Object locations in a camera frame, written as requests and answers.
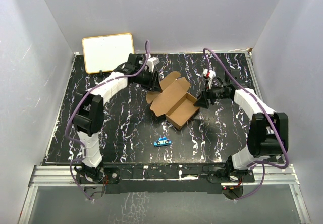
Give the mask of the brown cardboard box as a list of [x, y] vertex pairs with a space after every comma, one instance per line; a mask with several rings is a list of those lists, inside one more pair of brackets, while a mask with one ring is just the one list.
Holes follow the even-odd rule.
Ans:
[[172, 71], [160, 81], [162, 92], [150, 91], [146, 101], [150, 110], [157, 116], [165, 116], [176, 129], [182, 127], [199, 111], [197, 99], [188, 90], [190, 82], [178, 71]]

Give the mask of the blue toy car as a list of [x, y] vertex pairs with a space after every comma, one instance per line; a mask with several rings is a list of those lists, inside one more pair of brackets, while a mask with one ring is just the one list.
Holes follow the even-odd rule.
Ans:
[[163, 146], [169, 146], [172, 142], [166, 137], [161, 137], [157, 141], [154, 142], [154, 147], [163, 147]]

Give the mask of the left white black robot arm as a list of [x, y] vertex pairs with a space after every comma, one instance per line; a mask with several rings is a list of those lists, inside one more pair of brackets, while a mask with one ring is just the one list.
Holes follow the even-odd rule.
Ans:
[[99, 147], [99, 131], [104, 122], [104, 105], [119, 91], [131, 84], [138, 84], [152, 92], [162, 92], [159, 73], [155, 65], [159, 58], [129, 54], [126, 62], [118, 65], [111, 74], [98, 85], [83, 94], [75, 96], [76, 106], [66, 126], [65, 136], [80, 144], [81, 167], [78, 169], [93, 183], [104, 178], [102, 156]]

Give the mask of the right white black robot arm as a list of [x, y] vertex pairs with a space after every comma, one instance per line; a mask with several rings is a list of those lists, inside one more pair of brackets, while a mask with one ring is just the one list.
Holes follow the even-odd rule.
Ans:
[[246, 87], [232, 74], [227, 74], [225, 81], [218, 79], [214, 85], [216, 73], [204, 69], [205, 89], [200, 93], [194, 106], [209, 108], [216, 100], [230, 99], [239, 105], [250, 119], [247, 144], [238, 153], [228, 157], [225, 168], [220, 174], [231, 182], [236, 182], [252, 166], [267, 163], [267, 159], [286, 156], [288, 151], [288, 116], [279, 113], [264, 104], [255, 91]]

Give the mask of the white board orange frame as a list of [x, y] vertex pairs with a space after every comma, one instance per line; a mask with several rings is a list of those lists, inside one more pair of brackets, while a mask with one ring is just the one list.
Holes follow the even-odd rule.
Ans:
[[85, 72], [111, 72], [134, 53], [130, 33], [87, 37], [82, 39]]

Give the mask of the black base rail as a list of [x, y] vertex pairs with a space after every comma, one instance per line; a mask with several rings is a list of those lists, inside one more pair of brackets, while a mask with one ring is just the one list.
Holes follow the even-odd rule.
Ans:
[[250, 170], [234, 170], [224, 163], [101, 163], [96, 168], [82, 163], [70, 165], [77, 184], [100, 185], [106, 194], [130, 192], [221, 194], [229, 187], [243, 193], [242, 184], [255, 181]]

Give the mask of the aluminium frame rail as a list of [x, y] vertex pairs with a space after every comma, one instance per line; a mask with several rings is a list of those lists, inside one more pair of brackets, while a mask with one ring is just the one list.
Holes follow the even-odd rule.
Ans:
[[39, 166], [32, 173], [19, 223], [310, 223], [293, 167], [254, 169], [237, 202], [216, 185], [193, 177], [132, 181], [105, 194], [102, 184], [83, 193], [67, 166]]

